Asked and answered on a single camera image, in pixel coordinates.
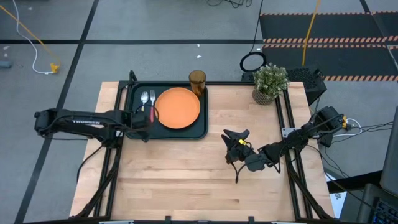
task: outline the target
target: concrete floor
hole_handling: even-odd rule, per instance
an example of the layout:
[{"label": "concrete floor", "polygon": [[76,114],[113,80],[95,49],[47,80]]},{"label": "concrete floor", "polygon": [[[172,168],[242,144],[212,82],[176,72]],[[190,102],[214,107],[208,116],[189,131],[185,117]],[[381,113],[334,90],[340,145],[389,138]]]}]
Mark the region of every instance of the concrete floor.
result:
[{"label": "concrete floor", "polygon": [[[396,0],[367,2],[371,11],[398,10]],[[17,3],[21,21],[41,39],[78,40],[93,0]],[[88,39],[250,40],[259,3],[255,0],[249,8],[233,9],[226,2],[210,7],[204,0],[100,0]],[[262,11],[312,12],[315,3],[316,0],[264,0]],[[12,1],[0,0],[0,4],[14,13]],[[320,12],[363,12],[363,8],[357,0],[323,0]],[[0,12],[0,21],[0,39],[20,39],[9,16]],[[56,106],[76,50],[76,45],[49,47],[61,58],[63,66],[59,74],[45,76],[31,69],[34,50],[30,45],[0,43],[0,60],[14,62],[11,69],[0,70],[1,223],[14,222],[43,144],[33,130],[33,114]],[[205,71],[209,80],[240,80],[239,61],[250,48],[251,45],[242,44],[85,45],[64,108],[93,111],[100,83],[125,80],[130,69],[139,80],[186,80],[194,69]],[[39,45],[38,50],[37,69],[49,70],[53,59]],[[248,67],[259,63],[254,58]],[[396,82],[326,82],[326,86],[328,91],[322,96],[320,107],[332,105],[362,125],[391,121],[398,105]],[[388,136],[388,131],[363,134],[333,145],[328,152],[349,175],[372,172],[383,165]],[[85,142],[52,141],[25,222],[68,217],[84,148]]]}]

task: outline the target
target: orange plate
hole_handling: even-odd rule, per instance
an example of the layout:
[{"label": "orange plate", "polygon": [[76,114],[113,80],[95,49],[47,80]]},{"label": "orange plate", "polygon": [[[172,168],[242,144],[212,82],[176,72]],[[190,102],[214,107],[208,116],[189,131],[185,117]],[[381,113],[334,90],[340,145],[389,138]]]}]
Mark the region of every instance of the orange plate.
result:
[{"label": "orange plate", "polygon": [[168,128],[185,128],[199,116],[198,97],[186,88],[171,88],[156,100],[159,122]]}]

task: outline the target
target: white cable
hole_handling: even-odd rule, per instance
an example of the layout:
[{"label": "white cable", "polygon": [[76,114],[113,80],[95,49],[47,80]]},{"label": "white cable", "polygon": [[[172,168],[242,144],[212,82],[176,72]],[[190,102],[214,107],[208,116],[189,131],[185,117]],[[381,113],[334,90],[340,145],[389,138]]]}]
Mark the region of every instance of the white cable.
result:
[{"label": "white cable", "polygon": [[21,37],[23,37],[23,38],[25,38],[27,41],[29,41],[29,43],[30,43],[30,44],[32,45],[32,47],[35,49],[35,60],[33,61],[33,64],[32,64],[32,69],[33,69],[33,71],[35,71],[35,72],[37,72],[37,73],[39,73],[39,74],[44,74],[44,75],[53,74],[53,72],[39,72],[39,71],[37,71],[37,70],[35,69],[35,64],[36,64],[36,60],[37,60],[37,49],[36,49],[36,46],[32,43],[32,41],[30,41],[29,38],[27,38],[26,36],[22,35],[22,34],[19,32],[19,12],[18,12],[18,7],[17,7],[17,3],[15,2],[15,0],[12,0],[12,1],[13,1],[13,3],[14,3],[15,11],[16,11],[16,13],[17,13],[17,33],[18,33]]},{"label": "white cable", "polygon": [[340,136],[355,136],[355,135],[357,135],[357,134],[361,134],[361,133],[362,133],[362,127],[361,127],[361,125],[359,124],[359,122],[357,122],[356,120],[354,120],[354,119],[352,119],[352,118],[347,118],[347,120],[346,120],[347,124],[348,124],[348,121],[354,121],[354,122],[358,125],[359,133],[356,133],[356,134],[336,134],[336,135],[334,135],[333,137],[340,137]]}]

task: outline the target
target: wooden table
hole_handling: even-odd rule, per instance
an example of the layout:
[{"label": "wooden table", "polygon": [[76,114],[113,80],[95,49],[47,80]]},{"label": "wooden table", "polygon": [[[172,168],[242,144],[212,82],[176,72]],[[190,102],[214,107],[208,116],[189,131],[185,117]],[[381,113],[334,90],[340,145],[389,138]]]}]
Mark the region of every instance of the wooden table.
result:
[{"label": "wooden table", "polygon": [[[118,82],[103,82],[97,112],[114,108]],[[252,99],[252,86],[207,86],[209,102],[208,134],[198,141],[141,140],[124,138],[112,219],[293,221],[285,160],[282,172],[265,168],[249,172],[243,169],[239,183],[225,161],[226,146],[220,137],[224,129],[250,130],[247,141],[254,148],[281,140],[275,103],[261,106]],[[289,95],[297,127],[305,124],[310,112],[302,83],[292,82]],[[285,103],[282,100],[287,124]],[[100,143],[89,140],[85,157]],[[318,147],[316,141],[310,145]],[[98,188],[105,150],[82,168],[71,215],[76,215]],[[306,148],[301,153],[309,191],[331,216],[333,209],[318,152]],[[108,193],[104,194],[105,207]],[[300,211],[305,217],[302,194]]]}]

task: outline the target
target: yellow cable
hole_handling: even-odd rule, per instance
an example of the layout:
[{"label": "yellow cable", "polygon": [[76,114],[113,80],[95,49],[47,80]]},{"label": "yellow cable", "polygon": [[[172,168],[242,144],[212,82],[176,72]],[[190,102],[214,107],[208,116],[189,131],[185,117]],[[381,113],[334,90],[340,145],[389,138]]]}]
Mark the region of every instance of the yellow cable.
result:
[{"label": "yellow cable", "polygon": [[61,60],[60,60],[54,53],[52,53],[51,50],[48,49],[47,46],[46,46],[39,38],[37,38],[37,37],[36,37],[36,36],[23,24],[23,23],[21,23],[20,21],[18,21],[18,19],[17,19],[13,14],[11,14],[11,12],[9,12],[5,7],[3,7],[3,6],[1,6],[1,5],[0,5],[0,9],[2,9],[4,12],[6,12],[7,14],[9,14],[15,21],[17,21],[17,22],[19,23],[19,25],[21,25],[33,38],[35,38],[37,41],[39,41],[39,43],[40,43],[41,45],[43,45],[44,49],[45,49],[53,58],[55,58],[55,59],[58,60],[58,65],[56,65],[57,67],[56,67],[56,68],[53,68],[53,67],[52,67],[53,72],[54,72],[54,69],[55,69],[56,72],[54,72],[54,73],[57,73],[57,72],[58,72],[58,68],[61,67]]},{"label": "yellow cable", "polygon": [[318,8],[319,8],[320,3],[321,3],[321,0],[318,0],[317,6],[315,7],[315,12],[313,12],[313,15],[312,15],[312,20],[311,20],[311,23],[310,23],[310,28],[308,28],[307,37],[305,38],[305,42],[304,42],[304,51],[303,51],[303,66],[305,65],[305,52],[307,51],[308,38],[310,37],[310,33],[311,33],[311,29],[312,29],[312,24],[313,24],[313,21],[315,20],[315,15],[316,15],[317,12],[318,12]]}]

